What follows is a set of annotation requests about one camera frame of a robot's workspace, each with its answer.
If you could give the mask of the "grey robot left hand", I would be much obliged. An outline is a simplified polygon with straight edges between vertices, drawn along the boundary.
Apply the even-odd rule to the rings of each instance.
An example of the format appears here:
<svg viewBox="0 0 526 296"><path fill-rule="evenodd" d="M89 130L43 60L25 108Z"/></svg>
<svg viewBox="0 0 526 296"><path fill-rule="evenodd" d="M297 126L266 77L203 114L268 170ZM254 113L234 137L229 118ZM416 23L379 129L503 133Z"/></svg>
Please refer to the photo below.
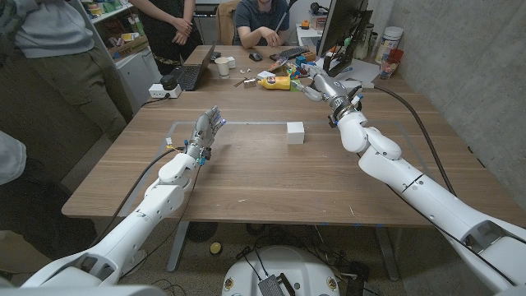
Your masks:
<svg viewBox="0 0 526 296"><path fill-rule="evenodd" d="M217 105L205 111L197 120L194 130L185 149L185 154L194 159L199 159L202 154L205 158L210 158L211 145L215 140L215 134L226 123L225 119L220 116L220 110Z"/></svg>

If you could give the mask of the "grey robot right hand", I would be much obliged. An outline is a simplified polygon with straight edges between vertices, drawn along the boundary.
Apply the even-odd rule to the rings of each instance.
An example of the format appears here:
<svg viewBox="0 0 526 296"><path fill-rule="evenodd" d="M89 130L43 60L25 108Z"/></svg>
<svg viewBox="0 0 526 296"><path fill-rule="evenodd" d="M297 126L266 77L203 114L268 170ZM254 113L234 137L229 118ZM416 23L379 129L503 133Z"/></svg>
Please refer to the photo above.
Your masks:
<svg viewBox="0 0 526 296"><path fill-rule="evenodd" d="M300 82L291 82L293 89L302 92L308 99L318 102L326 101L332 109L339 107L347 98L348 92L344 85L327 75L318 66L302 65L311 76L313 86L304 86Z"/></svg>

